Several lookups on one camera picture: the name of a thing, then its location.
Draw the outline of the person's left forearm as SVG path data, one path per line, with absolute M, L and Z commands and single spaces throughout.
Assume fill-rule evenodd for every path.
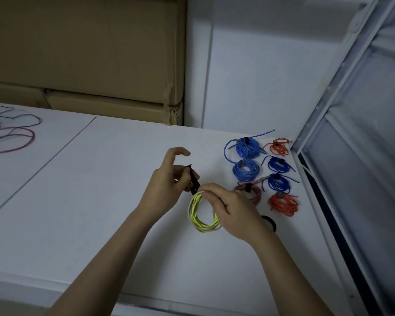
M 44 316 L 110 316 L 157 217 L 136 208 Z

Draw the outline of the flat cardboard box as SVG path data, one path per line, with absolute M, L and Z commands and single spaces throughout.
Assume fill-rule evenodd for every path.
M 0 83 L 0 103 L 51 109 L 43 89 Z
M 183 103 L 175 106 L 50 90 L 46 94 L 53 110 L 69 111 L 128 120 L 184 125 Z

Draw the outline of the large cardboard box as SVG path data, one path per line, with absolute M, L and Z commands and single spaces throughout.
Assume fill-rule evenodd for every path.
M 176 105 L 186 0 L 0 0 L 0 83 Z

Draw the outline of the person's left hand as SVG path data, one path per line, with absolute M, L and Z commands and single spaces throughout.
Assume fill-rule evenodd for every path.
M 189 182 L 187 165 L 175 165 L 176 156 L 190 156 L 184 147 L 170 148 L 156 169 L 144 191 L 135 212 L 147 225 L 154 225 L 178 202 L 184 188 Z

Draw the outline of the black tape roll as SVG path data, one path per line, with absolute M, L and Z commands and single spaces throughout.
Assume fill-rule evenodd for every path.
M 270 218 L 270 217 L 268 217 L 268 216 L 266 216 L 266 215 L 261 215 L 261 218 L 264 219 L 265 222 L 267 223 L 267 225 L 269 226 L 269 228 L 270 228 L 274 233 L 276 233 L 277 224 L 275 223 L 275 221 L 274 221 L 272 218 Z

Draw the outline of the person's right forearm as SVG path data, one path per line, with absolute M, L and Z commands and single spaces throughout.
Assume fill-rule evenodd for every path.
M 280 316 L 334 316 L 273 231 L 262 225 L 247 243 L 262 264 Z

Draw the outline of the person's right hand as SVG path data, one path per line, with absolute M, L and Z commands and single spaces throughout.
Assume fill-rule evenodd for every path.
M 232 236 L 252 247 L 277 245 L 277 235 L 241 191 L 231 191 L 229 199 L 220 199 L 212 193 L 203 193 L 202 197 L 211 204 L 221 226 Z

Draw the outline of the white metal frame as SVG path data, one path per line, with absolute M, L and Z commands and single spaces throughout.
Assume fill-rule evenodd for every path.
M 395 0 L 366 10 L 292 150 L 350 310 L 395 316 Z

